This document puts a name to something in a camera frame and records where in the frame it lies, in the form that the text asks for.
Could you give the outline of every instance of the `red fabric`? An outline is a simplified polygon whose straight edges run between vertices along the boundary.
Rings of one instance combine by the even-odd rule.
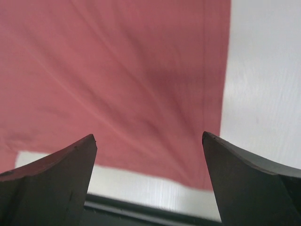
[[[220,129],[230,0],[0,9],[0,170],[93,133],[97,164],[211,189],[201,136]]]

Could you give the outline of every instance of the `red cloth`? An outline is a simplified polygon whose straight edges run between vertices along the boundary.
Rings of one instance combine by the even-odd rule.
[[[0,171],[88,133],[96,163],[211,189],[230,0],[0,2]]]

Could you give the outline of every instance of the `white surface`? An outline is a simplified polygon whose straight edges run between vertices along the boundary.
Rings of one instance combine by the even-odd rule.
[[[301,169],[301,1],[233,0],[221,137]]]
[[[16,160],[16,167],[45,156],[46,154],[43,153],[21,151]],[[213,192],[191,189],[163,178],[95,165],[88,192],[188,215],[221,220]]]

